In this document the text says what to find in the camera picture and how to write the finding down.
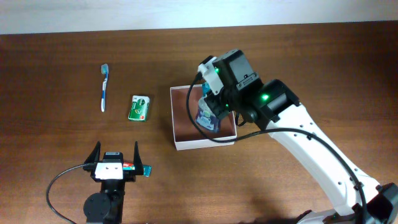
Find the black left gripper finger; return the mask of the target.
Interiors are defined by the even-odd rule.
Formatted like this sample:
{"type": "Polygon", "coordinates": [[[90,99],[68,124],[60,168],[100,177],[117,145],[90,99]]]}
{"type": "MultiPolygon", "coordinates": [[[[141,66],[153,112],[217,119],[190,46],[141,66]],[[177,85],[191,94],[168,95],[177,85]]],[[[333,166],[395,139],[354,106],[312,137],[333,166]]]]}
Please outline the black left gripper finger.
{"type": "Polygon", "coordinates": [[[133,164],[134,164],[134,172],[135,175],[144,175],[144,166],[139,154],[139,146],[138,142],[136,141],[134,143],[134,158],[133,158],[133,164]]]}
{"type": "Polygon", "coordinates": [[[84,161],[84,164],[92,164],[98,162],[100,159],[100,149],[101,149],[101,143],[98,141],[94,149],[90,153],[90,155],[84,161]]]}

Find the teal mouthwash bottle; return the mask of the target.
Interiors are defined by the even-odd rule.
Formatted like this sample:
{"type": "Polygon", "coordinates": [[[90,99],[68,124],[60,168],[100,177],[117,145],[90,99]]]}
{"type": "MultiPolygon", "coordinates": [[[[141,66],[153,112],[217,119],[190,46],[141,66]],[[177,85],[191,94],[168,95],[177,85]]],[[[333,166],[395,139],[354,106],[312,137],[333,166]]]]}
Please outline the teal mouthwash bottle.
{"type": "Polygon", "coordinates": [[[201,87],[202,87],[203,96],[206,96],[206,94],[210,91],[209,84],[207,82],[205,82],[205,83],[202,84],[201,87]]]}

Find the purple pump soap bottle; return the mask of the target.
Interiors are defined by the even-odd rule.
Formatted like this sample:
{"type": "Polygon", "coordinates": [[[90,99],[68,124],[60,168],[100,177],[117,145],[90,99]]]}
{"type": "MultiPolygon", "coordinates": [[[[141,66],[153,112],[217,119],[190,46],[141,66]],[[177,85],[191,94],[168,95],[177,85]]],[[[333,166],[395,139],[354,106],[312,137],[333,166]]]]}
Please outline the purple pump soap bottle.
{"type": "Polygon", "coordinates": [[[220,131],[221,121],[210,110],[205,102],[204,96],[198,100],[198,109],[195,122],[207,131],[213,133],[218,133],[220,131]]]}

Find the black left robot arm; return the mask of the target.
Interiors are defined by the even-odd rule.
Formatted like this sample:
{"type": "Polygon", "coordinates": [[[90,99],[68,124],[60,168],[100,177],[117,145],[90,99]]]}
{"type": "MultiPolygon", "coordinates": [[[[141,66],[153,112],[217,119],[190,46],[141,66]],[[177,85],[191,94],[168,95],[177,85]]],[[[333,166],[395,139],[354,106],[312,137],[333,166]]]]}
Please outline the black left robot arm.
{"type": "Polygon", "coordinates": [[[138,143],[134,144],[134,168],[124,168],[124,156],[121,152],[105,152],[100,159],[101,143],[84,161],[83,170],[101,184],[99,192],[90,195],[83,206],[87,223],[121,223],[125,184],[135,182],[138,175],[144,174],[144,166],[139,155],[138,143]]]}

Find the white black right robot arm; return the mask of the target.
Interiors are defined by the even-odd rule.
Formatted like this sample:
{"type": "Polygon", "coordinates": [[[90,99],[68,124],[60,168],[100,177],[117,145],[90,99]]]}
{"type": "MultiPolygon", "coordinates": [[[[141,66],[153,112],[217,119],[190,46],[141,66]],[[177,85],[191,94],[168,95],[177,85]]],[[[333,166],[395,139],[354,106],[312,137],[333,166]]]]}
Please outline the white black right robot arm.
{"type": "Polygon", "coordinates": [[[381,185],[351,162],[286,84],[263,83],[238,49],[209,56],[198,72],[210,86],[205,101],[218,119],[235,111],[255,123],[304,166],[329,198],[331,210],[309,210],[298,223],[394,223],[396,184],[381,185]]]}

